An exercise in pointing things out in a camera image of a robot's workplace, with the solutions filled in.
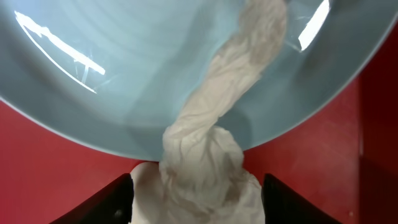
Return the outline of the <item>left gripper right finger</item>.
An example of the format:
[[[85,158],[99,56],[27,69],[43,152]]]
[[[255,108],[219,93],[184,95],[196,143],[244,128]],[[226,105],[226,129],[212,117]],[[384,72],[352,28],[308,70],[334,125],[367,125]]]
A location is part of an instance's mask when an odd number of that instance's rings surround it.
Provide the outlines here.
[[[265,224],[340,224],[272,174],[264,176]]]

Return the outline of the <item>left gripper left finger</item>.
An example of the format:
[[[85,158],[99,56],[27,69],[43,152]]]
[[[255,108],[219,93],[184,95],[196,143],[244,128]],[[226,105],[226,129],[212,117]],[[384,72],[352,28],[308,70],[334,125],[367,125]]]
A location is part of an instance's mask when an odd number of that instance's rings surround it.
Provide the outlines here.
[[[134,184],[125,173],[51,224],[129,224]]]

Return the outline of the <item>white napkin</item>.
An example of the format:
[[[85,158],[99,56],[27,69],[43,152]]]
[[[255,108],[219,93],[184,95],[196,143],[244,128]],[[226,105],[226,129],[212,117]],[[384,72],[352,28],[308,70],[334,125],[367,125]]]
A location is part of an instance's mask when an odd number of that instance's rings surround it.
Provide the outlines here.
[[[162,136],[164,223],[265,222],[261,185],[243,168],[241,148],[217,121],[260,79],[286,29],[283,0],[246,1],[238,31],[217,51],[203,83]]]

